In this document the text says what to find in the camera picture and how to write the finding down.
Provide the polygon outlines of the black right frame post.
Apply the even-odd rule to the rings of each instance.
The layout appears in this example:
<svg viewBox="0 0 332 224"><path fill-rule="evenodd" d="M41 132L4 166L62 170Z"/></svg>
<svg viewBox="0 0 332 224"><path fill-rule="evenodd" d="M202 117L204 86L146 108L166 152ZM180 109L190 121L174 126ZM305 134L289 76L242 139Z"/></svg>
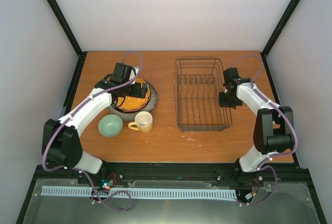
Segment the black right frame post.
<svg viewBox="0 0 332 224"><path fill-rule="evenodd" d="M272 50L274 44L276 43L277 39L280 37L283 29L286 27L289 19L293 15L294 11L296 10L298 4L301 0L290 0L286 9L284 10L282 16L280 17L276 27L274 28L271 36L269 37L266 45L264 46L261 56L262 58L267 58L268 54Z"/></svg>

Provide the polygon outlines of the yellow polka dot plate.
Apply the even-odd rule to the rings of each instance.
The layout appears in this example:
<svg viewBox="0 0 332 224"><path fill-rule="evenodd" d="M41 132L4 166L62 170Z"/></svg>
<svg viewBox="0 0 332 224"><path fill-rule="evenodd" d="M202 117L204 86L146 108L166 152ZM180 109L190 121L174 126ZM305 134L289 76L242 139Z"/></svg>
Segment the yellow polka dot plate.
<svg viewBox="0 0 332 224"><path fill-rule="evenodd" d="M149 84L142 78L137 78L134 84L130 84L130 93L119 97L113 104L113 108L123 113L133 113L143 109L150 100L151 92Z"/></svg>

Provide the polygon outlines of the pink scalloped plate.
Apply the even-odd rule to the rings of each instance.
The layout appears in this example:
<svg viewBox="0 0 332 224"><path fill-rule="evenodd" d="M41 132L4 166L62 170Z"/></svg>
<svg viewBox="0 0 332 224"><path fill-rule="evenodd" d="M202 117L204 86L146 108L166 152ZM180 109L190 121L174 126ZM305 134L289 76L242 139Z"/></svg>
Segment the pink scalloped plate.
<svg viewBox="0 0 332 224"><path fill-rule="evenodd" d="M144 108L149 102L149 98L139 99L135 97L119 97L115 107L122 112L131 113Z"/></svg>

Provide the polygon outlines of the black left frame post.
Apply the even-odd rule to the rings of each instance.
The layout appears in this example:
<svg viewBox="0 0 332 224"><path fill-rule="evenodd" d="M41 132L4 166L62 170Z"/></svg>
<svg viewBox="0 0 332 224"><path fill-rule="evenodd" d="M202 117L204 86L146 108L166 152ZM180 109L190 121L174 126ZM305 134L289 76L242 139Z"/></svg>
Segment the black left frame post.
<svg viewBox="0 0 332 224"><path fill-rule="evenodd" d="M46 0L48 5L50 6L53 14L55 15L59 25L61 26L65 36L67 37L68 41L70 42L72 48L74 49L75 53L78 57L81 57L85 54L85 52L82 51L70 25L68 24L57 0Z"/></svg>

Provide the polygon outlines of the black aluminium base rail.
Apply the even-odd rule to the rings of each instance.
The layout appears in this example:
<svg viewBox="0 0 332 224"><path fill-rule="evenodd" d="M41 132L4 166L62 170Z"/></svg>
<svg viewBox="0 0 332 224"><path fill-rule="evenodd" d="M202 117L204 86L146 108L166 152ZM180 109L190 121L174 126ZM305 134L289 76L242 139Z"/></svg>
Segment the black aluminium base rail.
<svg viewBox="0 0 332 224"><path fill-rule="evenodd" d="M309 170L294 163L272 163L268 169L248 174L241 173L232 163L107 163L101 172L90 177L97 186L111 179L120 186L137 180L201 181L220 187L247 187L274 181L312 183Z"/></svg>

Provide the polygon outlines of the dark speckled stone plate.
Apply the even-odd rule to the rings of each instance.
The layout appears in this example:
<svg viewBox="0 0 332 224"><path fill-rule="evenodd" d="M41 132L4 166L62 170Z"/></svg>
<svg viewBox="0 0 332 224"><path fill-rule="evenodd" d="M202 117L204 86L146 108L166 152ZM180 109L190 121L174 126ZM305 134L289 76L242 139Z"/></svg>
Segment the dark speckled stone plate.
<svg viewBox="0 0 332 224"><path fill-rule="evenodd" d="M111 114L115 114L115 115L119 116L124 122L133 122L136 114L138 114L139 112L142 112L142 111L147 111L151 114L157 106L158 94L157 94L156 89L150 82L146 81L146 83L149 85L150 97L149 97L148 104L144 108L142 108L138 111L135 111L135 112L125 113L125 112L120 112L120 111L114 109L112 106L110 106L108 108L108 111Z"/></svg>

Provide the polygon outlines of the yellow ceramic mug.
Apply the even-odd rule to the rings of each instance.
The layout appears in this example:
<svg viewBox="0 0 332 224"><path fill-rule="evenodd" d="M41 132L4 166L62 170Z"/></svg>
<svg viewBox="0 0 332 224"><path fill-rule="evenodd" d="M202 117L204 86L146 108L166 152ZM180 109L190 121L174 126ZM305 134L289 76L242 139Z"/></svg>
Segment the yellow ceramic mug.
<svg viewBox="0 0 332 224"><path fill-rule="evenodd" d="M134 121L128 124L128 128L142 133L148 133L153 128L153 117L147 111L136 114Z"/></svg>

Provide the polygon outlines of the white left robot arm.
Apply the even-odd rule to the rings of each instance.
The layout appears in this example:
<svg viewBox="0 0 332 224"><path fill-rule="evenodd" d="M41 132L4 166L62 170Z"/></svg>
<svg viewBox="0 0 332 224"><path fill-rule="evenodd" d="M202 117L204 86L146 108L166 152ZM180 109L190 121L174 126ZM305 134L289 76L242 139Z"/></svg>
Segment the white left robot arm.
<svg viewBox="0 0 332 224"><path fill-rule="evenodd" d="M44 125L42 167L47 172L60 168L89 172L97 184L107 180L103 161L83 151L80 136L92 120L115 103L115 98L127 96L137 87L142 67L117 63L114 72L98 81L89 95L73 110Z"/></svg>

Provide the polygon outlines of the green wire dish rack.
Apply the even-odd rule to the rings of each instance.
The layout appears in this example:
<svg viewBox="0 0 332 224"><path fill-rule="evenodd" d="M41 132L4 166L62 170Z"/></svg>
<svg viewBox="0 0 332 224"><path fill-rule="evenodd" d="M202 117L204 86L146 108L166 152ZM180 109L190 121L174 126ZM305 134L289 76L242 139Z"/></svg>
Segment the green wire dish rack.
<svg viewBox="0 0 332 224"><path fill-rule="evenodd" d="M222 72L218 58L175 60L175 112L182 132L220 132L232 125L230 108L219 106L219 93L224 90Z"/></svg>

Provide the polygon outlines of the black frame post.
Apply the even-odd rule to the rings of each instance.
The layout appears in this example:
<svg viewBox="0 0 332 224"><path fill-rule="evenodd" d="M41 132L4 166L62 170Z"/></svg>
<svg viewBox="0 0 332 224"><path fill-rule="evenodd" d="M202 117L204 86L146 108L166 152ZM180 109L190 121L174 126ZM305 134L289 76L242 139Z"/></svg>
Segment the black frame post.
<svg viewBox="0 0 332 224"><path fill-rule="evenodd" d="M284 10L282 16L280 17L276 27L274 28L271 36L269 37L266 45L264 46L261 56L262 58L267 58L268 54L272 50L274 44L276 43L277 39L280 37L283 29L286 27L289 19L293 15L294 11L296 10L298 4L301 0L290 0L286 9Z"/></svg>
<svg viewBox="0 0 332 224"><path fill-rule="evenodd" d="M59 25L61 26L65 36L67 37L68 41L70 42L72 48L74 49L75 53L78 57L81 57L85 54L85 52L82 51L70 25L68 24L57 0L46 0L48 5L50 6L53 14L55 15Z"/></svg>

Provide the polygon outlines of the pale green ceramic bowl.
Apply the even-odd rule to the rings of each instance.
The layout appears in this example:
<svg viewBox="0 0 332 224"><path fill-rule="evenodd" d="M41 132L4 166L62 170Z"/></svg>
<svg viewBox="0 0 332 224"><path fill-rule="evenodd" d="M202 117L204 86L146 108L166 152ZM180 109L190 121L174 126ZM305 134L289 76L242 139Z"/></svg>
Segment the pale green ceramic bowl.
<svg viewBox="0 0 332 224"><path fill-rule="evenodd" d="M117 136L123 128L123 121L117 115L104 116L98 124L98 130L105 137Z"/></svg>

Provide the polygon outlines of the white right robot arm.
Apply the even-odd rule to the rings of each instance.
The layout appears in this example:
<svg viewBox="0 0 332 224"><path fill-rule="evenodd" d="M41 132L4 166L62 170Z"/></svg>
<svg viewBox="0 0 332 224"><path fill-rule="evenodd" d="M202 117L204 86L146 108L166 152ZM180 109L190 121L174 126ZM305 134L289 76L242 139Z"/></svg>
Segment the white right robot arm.
<svg viewBox="0 0 332 224"><path fill-rule="evenodd" d="M219 106L235 109L245 104L256 116L253 146L234 163L233 179L241 180L249 173L262 170L275 157L295 153L298 137L293 110L269 99L253 79L240 77L235 67L224 70L223 77L225 90L219 93Z"/></svg>

